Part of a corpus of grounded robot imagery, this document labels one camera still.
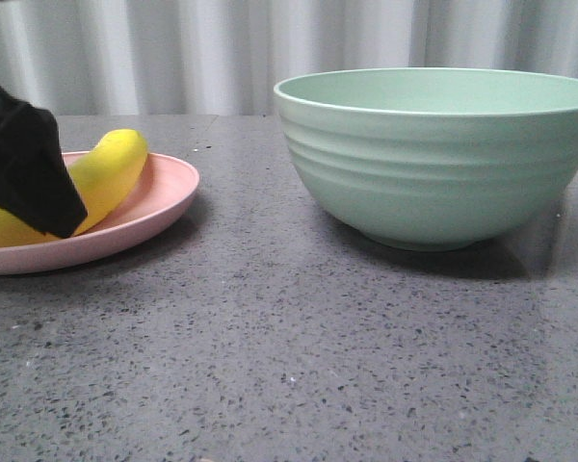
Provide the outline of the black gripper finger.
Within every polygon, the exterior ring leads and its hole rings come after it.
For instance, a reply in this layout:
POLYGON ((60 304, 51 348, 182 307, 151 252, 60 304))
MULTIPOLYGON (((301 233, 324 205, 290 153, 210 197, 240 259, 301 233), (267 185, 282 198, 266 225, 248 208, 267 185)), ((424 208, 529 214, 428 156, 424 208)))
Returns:
POLYGON ((0 86, 0 208, 33 229, 67 238, 88 216, 47 110, 0 86))

